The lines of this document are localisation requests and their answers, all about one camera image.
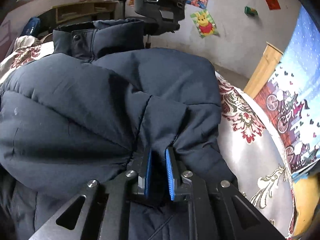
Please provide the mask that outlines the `dark navy puffer jacket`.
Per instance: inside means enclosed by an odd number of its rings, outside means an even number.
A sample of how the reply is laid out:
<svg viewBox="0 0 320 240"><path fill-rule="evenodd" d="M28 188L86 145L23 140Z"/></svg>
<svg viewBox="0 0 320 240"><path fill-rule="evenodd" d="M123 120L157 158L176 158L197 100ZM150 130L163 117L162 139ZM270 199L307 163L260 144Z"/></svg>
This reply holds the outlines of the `dark navy puffer jacket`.
<svg viewBox="0 0 320 240"><path fill-rule="evenodd" d="M129 239L187 239L168 201L165 150L208 184L238 183L217 143L222 107L203 57L150 48L135 19L59 27L54 52L1 84L1 239L29 239L90 180L152 149L158 203L132 204Z"/></svg>

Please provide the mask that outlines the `floral white red bedspread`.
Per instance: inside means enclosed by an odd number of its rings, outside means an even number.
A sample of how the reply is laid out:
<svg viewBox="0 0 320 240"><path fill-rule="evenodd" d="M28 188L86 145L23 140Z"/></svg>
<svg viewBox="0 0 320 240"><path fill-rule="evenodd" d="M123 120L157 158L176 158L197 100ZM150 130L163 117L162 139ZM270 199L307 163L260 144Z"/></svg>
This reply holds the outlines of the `floral white red bedspread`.
<svg viewBox="0 0 320 240"><path fill-rule="evenodd" d="M222 117L217 143L243 195L287 235L293 204L282 159L265 125L238 91L215 72Z"/></svg>

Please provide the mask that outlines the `blue bicycle print curtain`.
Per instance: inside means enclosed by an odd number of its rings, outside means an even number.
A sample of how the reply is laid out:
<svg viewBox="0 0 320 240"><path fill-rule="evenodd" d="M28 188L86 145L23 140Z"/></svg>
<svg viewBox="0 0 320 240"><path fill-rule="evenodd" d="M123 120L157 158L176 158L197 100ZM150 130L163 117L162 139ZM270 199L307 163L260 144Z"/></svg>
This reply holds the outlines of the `blue bicycle print curtain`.
<svg viewBox="0 0 320 240"><path fill-rule="evenodd" d="M301 8L291 40L255 97L277 130L293 181L319 172L319 30Z"/></svg>

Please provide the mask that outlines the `light wooden board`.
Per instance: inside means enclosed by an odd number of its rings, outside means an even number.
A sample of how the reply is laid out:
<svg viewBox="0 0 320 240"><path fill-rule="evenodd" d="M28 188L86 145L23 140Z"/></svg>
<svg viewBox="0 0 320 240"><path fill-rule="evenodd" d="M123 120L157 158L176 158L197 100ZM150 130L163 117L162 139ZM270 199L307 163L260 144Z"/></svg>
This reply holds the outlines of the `light wooden board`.
<svg viewBox="0 0 320 240"><path fill-rule="evenodd" d="M244 88L244 92L254 99L273 74L280 62L283 52L269 42L266 43L263 55L252 76Z"/></svg>

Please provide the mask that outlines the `Winnie the Pooh poster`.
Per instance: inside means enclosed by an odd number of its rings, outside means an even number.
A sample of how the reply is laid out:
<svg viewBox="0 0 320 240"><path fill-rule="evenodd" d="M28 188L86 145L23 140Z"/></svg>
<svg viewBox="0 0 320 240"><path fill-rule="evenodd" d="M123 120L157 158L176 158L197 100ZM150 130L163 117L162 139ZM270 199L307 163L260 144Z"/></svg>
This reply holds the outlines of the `Winnie the Pooh poster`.
<svg viewBox="0 0 320 240"><path fill-rule="evenodd" d="M216 24L207 9L197 11L191 14L190 18L195 24L196 29L199 32L199 35L201 38L204 38L210 35L215 35L215 36L220 35L217 30Z"/></svg>

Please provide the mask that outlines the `black mesh office chair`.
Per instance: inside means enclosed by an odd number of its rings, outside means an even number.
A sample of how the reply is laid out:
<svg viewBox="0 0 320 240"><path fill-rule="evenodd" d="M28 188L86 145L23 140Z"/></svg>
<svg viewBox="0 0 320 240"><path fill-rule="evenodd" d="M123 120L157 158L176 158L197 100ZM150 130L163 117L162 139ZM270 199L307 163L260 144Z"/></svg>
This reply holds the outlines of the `black mesh office chair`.
<svg viewBox="0 0 320 240"><path fill-rule="evenodd" d="M129 0L115 0L122 6L122 18L125 18L125 5ZM145 48L151 47L151 36L174 33L180 29L179 22L185 19L187 0L133 0L135 18L144 22Z"/></svg>

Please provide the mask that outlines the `wooden desk with shelf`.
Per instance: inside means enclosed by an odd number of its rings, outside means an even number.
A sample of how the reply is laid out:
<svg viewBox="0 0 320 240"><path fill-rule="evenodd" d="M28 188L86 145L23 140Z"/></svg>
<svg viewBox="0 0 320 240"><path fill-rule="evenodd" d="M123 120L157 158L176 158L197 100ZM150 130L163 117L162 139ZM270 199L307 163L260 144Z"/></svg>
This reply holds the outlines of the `wooden desk with shelf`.
<svg viewBox="0 0 320 240"><path fill-rule="evenodd" d="M41 21L41 29L43 31L52 31L61 25L96 20L113 20L117 4L115 1L68 3L51 7L37 17Z"/></svg>

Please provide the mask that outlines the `blue backpack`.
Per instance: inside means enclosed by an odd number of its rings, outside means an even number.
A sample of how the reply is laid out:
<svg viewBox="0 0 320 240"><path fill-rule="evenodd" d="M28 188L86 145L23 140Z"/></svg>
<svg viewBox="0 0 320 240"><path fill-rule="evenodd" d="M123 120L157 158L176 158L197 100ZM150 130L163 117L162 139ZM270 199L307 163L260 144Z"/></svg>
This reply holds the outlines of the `blue backpack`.
<svg viewBox="0 0 320 240"><path fill-rule="evenodd" d="M32 17L28 23L24 26L21 36L33 36L37 37L41 27L41 20L38 17Z"/></svg>

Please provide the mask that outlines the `green hanging wall pouch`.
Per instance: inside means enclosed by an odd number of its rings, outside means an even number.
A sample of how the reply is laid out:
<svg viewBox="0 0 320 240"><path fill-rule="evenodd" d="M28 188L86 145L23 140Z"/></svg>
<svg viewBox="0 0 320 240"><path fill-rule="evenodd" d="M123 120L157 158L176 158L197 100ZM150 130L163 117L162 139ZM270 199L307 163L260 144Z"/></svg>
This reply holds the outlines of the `green hanging wall pouch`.
<svg viewBox="0 0 320 240"><path fill-rule="evenodd" d="M244 12L247 16L251 16L251 17L258 16L258 12L252 7L245 6Z"/></svg>

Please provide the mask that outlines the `red paper on wall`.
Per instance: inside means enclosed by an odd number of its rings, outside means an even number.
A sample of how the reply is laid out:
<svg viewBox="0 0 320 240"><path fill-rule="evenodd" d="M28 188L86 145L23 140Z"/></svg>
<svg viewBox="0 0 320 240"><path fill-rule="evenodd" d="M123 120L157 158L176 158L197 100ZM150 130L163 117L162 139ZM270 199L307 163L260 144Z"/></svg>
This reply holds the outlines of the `red paper on wall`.
<svg viewBox="0 0 320 240"><path fill-rule="evenodd" d="M269 10L280 10L280 4L278 0L265 0Z"/></svg>

